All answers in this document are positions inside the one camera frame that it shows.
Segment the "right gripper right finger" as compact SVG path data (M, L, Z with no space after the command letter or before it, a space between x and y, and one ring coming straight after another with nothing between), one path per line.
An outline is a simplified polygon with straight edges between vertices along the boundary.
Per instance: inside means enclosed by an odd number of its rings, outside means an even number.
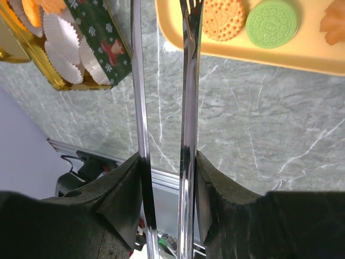
M196 155L207 258L344 258L344 192L256 194Z

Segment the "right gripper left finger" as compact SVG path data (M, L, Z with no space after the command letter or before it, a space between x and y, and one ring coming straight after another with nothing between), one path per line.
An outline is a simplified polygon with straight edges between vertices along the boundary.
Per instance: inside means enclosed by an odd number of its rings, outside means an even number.
M1 258L128 258L142 204L140 160L62 197L1 192Z

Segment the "metal serving tongs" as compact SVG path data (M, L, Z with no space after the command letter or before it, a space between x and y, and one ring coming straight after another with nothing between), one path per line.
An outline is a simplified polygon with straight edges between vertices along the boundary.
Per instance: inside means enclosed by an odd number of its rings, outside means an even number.
M177 257L194 256L195 160L197 153L199 60L201 48L203 1L181 1L183 18L183 103L178 199ZM159 258L157 224L154 206L149 135L144 90L144 68L141 31L141 2L130 3L132 75L135 98L137 139L142 170L142 197L146 224L148 258Z

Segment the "orange shaped cookie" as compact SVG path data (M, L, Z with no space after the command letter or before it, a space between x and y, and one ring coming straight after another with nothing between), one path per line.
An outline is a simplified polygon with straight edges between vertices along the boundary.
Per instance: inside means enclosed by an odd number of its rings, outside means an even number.
M36 4L34 0L22 0L22 6L32 26L36 28L41 27L42 23L38 4Z

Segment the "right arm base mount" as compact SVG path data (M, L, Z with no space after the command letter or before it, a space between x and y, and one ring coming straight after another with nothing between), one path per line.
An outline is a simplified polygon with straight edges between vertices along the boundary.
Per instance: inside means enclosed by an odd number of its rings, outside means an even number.
M62 154L60 158L71 168L57 180L55 196L58 197L105 176L120 165L112 159L82 151L74 155Z

